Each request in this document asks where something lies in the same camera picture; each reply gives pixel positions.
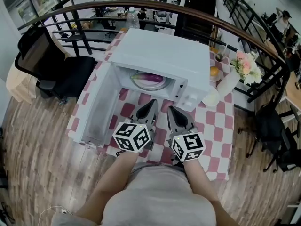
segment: red and white checkered tablecloth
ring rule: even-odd
[[[107,55],[105,61],[99,62],[95,68],[95,71],[93,71],[91,74],[85,87],[85,91],[83,91],[81,94],[78,104],[76,105],[72,117],[70,118],[70,122],[67,127],[67,132],[70,137],[73,138],[77,128],[80,127],[80,116],[85,113],[84,107],[86,105],[90,106],[91,104],[89,103],[92,103],[92,101],[89,101],[89,93],[92,93],[91,91],[93,90],[94,83],[95,85],[97,84],[97,69],[104,63],[108,63],[107,60],[111,56],[114,48],[118,46],[125,33],[126,31],[120,31],[119,34],[117,34],[105,52]],[[215,60],[215,53],[210,52],[210,66],[214,65],[220,69],[221,79],[223,79],[224,76],[230,72],[228,58],[224,59],[224,61],[220,63]],[[128,89],[122,89],[120,91],[114,115],[109,126],[105,145],[97,146],[97,150],[99,152],[116,156],[116,152],[120,150],[112,137],[116,126],[119,122],[124,121],[126,117],[129,117],[136,106],[145,104],[153,98],[158,100],[160,108],[158,119],[155,123],[155,143],[152,151],[144,149],[139,154],[138,161],[172,164],[170,159],[173,155],[173,151],[169,148],[169,144],[167,143],[170,131],[168,129],[166,112],[167,108],[170,105],[173,105],[174,102]],[[234,129],[233,92],[222,98],[219,104],[215,107],[206,107],[206,105],[200,103],[192,112],[190,112],[190,114],[194,118],[198,130],[203,132],[204,135],[206,150],[199,158],[199,161],[207,176],[210,180],[228,180],[228,167],[232,151],[232,138]]]

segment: white cable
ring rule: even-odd
[[[40,224],[40,220],[41,220],[41,216],[42,216],[42,214],[44,213],[44,212],[46,212],[47,210],[49,210],[49,209],[52,209],[52,208],[62,208],[62,209],[64,209],[64,210],[66,210],[68,213],[70,213],[70,214],[72,214],[70,211],[68,211],[66,208],[64,208],[64,207],[62,207],[62,206],[51,206],[50,208],[48,208],[48,209],[45,209],[41,214],[40,214],[40,217],[39,217],[39,221],[38,221],[38,226],[39,226],[39,224]]]

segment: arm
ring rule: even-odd
[[[278,7],[276,7],[276,11],[277,11],[278,16],[282,15],[282,11]]]
[[[100,178],[88,201],[75,215],[100,225],[105,205],[112,196],[122,191],[126,186],[138,155],[139,153],[122,153]]]
[[[193,193],[207,198],[213,205],[217,226],[239,226],[222,207],[199,161],[186,161],[184,168]]]

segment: microwave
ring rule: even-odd
[[[193,111],[209,92],[210,53],[207,45],[158,32],[130,29],[92,72],[67,130],[76,142],[103,145],[122,88],[174,101]],[[137,73],[163,76],[164,85],[148,90],[133,81]],[[74,118],[76,129],[72,130]]]

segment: black metal railing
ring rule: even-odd
[[[268,25],[265,24],[265,22],[262,20],[262,18],[252,9],[252,7],[247,4],[244,0],[223,0],[224,6],[226,6],[230,12],[230,18],[233,19],[236,27],[246,31],[250,35],[257,38],[258,41],[264,43],[267,38],[270,38],[271,44],[274,45],[278,55],[285,59],[285,56],[283,54],[283,49],[279,46],[277,40],[275,39],[274,35],[270,31]],[[262,37],[262,35],[259,33],[256,24],[259,24],[264,31],[266,32],[266,37]],[[238,39],[238,42],[242,42],[245,52],[257,52],[259,54],[259,61],[256,61],[258,66],[264,70],[264,76],[263,80],[260,84],[258,84],[256,87],[251,86],[250,89],[247,91],[248,93],[256,92],[258,88],[266,88],[270,85],[270,83],[267,83],[267,80],[269,82],[277,82],[279,83],[278,78],[281,78],[284,71],[281,70],[281,65],[279,63],[275,63],[274,59],[271,58],[270,55],[264,54],[260,52],[256,47],[252,46],[248,41],[242,40],[241,38]]]
[[[268,88],[270,88],[273,84],[275,84],[276,81],[278,81],[284,74],[287,72],[288,66],[285,62],[285,60],[282,58],[282,56],[277,55],[273,50],[271,50],[269,47],[267,47],[264,43],[254,38],[252,35],[246,33],[244,30],[239,29],[230,23],[227,23],[221,19],[218,19],[214,16],[211,16],[209,14],[186,8],[181,7],[173,4],[167,4],[167,3],[158,3],[154,1],[146,1],[146,0],[115,0],[115,1],[106,1],[106,2],[88,2],[88,3],[82,3],[77,4],[73,6],[69,6],[66,8],[61,8],[58,10],[55,10],[49,14],[45,14],[39,18],[33,19],[32,21],[24,24],[23,26],[19,27],[18,29],[21,30],[23,28],[26,28],[30,25],[39,25],[39,26],[52,26],[57,24],[63,24],[63,23],[75,23],[76,28],[68,29],[68,30],[59,30],[55,31],[54,33],[66,33],[66,32],[72,32],[72,35],[69,38],[60,38],[59,40],[65,41],[65,42],[71,42],[72,45],[64,45],[65,47],[73,47],[74,51],[77,56],[79,56],[79,48],[85,48],[89,54],[92,53],[92,50],[101,50],[104,51],[103,48],[95,48],[90,47],[89,42],[109,42],[106,40],[100,40],[97,38],[87,38],[85,32],[105,32],[105,33],[118,33],[118,30],[107,30],[107,29],[84,29],[81,25],[81,22],[83,21],[102,21],[102,20],[109,20],[109,21],[126,21],[125,18],[120,17],[88,17],[88,18],[79,18],[78,10],[81,9],[89,9],[89,8],[99,8],[99,7],[136,7],[136,8],[151,8],[151,9],[157,9],[161,11],[166,12],[172,12],[178,14],[178,20],[176,25],[171,24],[163,24],[158,23],[155,21],[149,21],[149,20],[142,20],[141,22],[144,22],[146,24],[151,25],[158,25],[160,27],[166,27],[171,28],[175,30],[175,36],[183,36],[184,34],[190,34],[190,39],[198,40],[200,42],[203,41],[210,41],[212,43],[216,44],[222,44],[225,45],[224,42],[211,37],[207,33],[203,33],[202,31],[191,29],[185,27],[185,20],[186,18],[194,18],[199,20],[200,22],[211,24],[213,27],[221,28],[223,30],[226,30],[236,36],[238,36],[241,40],[246,41],[250,46],[256,48],[259,52],[264,53],[268,55],[275,65],[273,68],[267,68],[264,66],[264,63],[261,65],[261,68],[263,70],[264,76],[262,83],[260,84],[253,84],[250,86],[250,89],[248,91],[244,91],[242,93],[249,96],[248,102],[251,102],[258,98],[261,94],[263,94]],[[58,14],[68,13],[72,12],[73,19],[67,19],[66,21],[61,22],[55,22],[48,25],[41,25],[41,21],[44,21],[45,19],[48,19],[49,17],[53,17]],[[84,46],[78,46],[77,41],[83,41]],[[234,52],[237,51],[237,48],[228,46],[228,48]]]

